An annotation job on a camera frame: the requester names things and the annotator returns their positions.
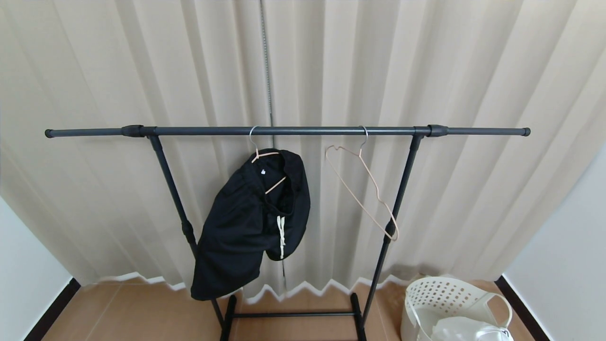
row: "curtain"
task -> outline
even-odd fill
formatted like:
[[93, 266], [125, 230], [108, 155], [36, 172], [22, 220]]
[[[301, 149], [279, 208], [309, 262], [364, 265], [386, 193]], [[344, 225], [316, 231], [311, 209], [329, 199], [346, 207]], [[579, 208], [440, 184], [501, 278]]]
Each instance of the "curtain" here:
[[[526, 138], [423, 139], [383, 279], [495, 279], [606, 139], [600, 0], [0, 4], [0, 194], [83, 284], [138, 272], [189, 285], [194, 261], [146, 139], [48, 140], [45, 129], [531, 127]], [[297, 251], [264, 259], [246, 295], [371, 278], [383, 234], [324, 160], [327, 146], [357, 149], [364, 139], [254, 139], [301, 155], [312, 206]], [[253, 148], [247, 137], [162, 142], [199, 236]], [[370, 137], [364, 146], [390, 204], [409, 142]], [[332, 157], [388, 222], [356, 158]]]

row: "white wall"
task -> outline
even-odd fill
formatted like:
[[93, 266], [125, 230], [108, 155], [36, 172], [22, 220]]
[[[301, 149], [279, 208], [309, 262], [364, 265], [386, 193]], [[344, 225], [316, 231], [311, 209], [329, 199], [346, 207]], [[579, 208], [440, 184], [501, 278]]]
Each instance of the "white wall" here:
[[72, 279], [0, 198], [0, 340], [22, 340]]
[[552, 340], [606, 340], [606, 144], [505, 272]]

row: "black metal clothes rack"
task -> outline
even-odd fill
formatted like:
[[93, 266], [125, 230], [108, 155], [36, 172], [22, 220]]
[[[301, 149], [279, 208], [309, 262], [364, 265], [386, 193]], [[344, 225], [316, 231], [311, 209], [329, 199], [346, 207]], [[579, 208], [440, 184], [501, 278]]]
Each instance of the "black metal clothes rack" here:
[[[193, 235], [193, 228], [187, 216], [175, 181], [164, 151], [162, 150], [162, 143], [160, 142], [161, 135], [411, 135], [412, 141], [410, 142], [410, 151], [408, 158], [406, 159], [406, 165], [404, 166], [404, 172], [400, 180], [400, 187], [398, 188], [398, 194], [393, 205], [393, 216], [398, 217], [400, 205], [402, 204], [402, 198], [408, 179], [410, 178], [410, 172], [415, 162], [415, 156], [421, 140], [423, 137], [442, 137], [446, 135], [519, 135], [529, 136], [529, 128], [451, 128], [440, 125], [429, 125], [429, 126], [416, 126], [416, 127], [255, 127], [251, 132], [251, 127], [146, 127], [146, 126], [125, 126], [122, 128], [102, 128], [102, 129], [65, 129], [65, 130], [51, 130], [47, 129], [44, 135], [48, 138], [53, 137], [76, 137], [76, 136], [108, 136], [108, 135], [122, 135], [126, 137], [147, 137], [151, 145], [156, 152], [162, 173], [168, 184], [168, 189], [175, 202], [175, 207], [179, 218], [181, 219], [181, 228], [183, 234], [187, 238], [187, 242], [190, 245], [191, 251], [196, 255], [196, 240]], [[385, 230], [393, 235], [395, 231], [394, 221], [390, 220], [387, 223]], [[366, 341], [366, 333], [364, 325], [368, 319], [368, 312], [370, 311], [370, 305], [375, 295], [376, 287], [379, 281], [379, 275], [383, 268], [383, 262], [387, 254], [387, 248], [391, 239], [387, 236], [383, 238], [383, 245], [375, 273], [373, 275], [373, 281], [368, 292], [368, 299], [366, 300], [366, 306], [364, 311], [361, 311], [360, 304], [358, 302], [358, 296], [352, 293], [350, 296], [351, 310], [348, 311], [312, 311], [312, 312], [264, 312], [264, 313], [236, 313], [236, 296], [231, 295], [227, 303], [227, 311], [225, 315], [221, 312], [217, 300], [211, 300], [212, 305], [215, 309], [217, 319], [221, 325], [221, 341], [227, 341], [229, 339], [231, 331], [231, 323], [233, 319], [249, 319], [249, 318], [263, 318], [263, 317], [308, 317], [308, 316], [353, 316], [356, 325], [356, 333], [358, 340]]]

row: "perforated basket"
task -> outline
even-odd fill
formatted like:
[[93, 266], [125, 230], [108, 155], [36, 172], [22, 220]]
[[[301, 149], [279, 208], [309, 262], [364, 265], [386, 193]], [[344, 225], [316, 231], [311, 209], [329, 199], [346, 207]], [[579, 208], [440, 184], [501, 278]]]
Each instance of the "perforated basket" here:
[[[501, 298], [509, 309], [505, 322], [498, 323], [488, 307], [493, 297]], [[446, 317], [464, 316], [507, 328], [512, 316], [505, 297], [447, 277], [426, 277], [411, 283], [406, 289], [404, 310], [402, 341], [431, 341], [432, 327]]]

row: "floor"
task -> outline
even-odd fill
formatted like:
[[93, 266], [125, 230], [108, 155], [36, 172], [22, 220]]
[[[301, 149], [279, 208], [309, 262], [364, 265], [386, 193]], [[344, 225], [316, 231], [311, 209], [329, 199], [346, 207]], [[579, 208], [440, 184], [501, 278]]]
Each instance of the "floor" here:
[[[494, 283], [474, 285], [499, 292]], [[366, 324], [369, 341], [400, 340], [400, 322], [406, 288], [386, 283], [377, 290]], [[368, 286], [354, 288], [364, 307]], [[507, 316], [507, 308], [493, 300], [490, 306], [497, 317]], [[220, 300], [225, 311], [227, 300]], [[238, 300], [237, 312], [306, 311], [350, 309], [348, 295], [328, 288], [322, 297], [310, 291], [277, 302], [266, 294], [254, 305]], [[515, 341], [533, 340], [517, 315], [510, 331]], [[187, 290], [173, 291], [163, 283], [147, 284], [141, 279], [107, 282], [81, 288], [72, 298], [44, 341], [52, 340], [219, 340], [221, 330], [210, 302], [191, 299]], [[356, 340], [353, 318], [287, 317], [272, 319], [236, 319], [230, 340]]]

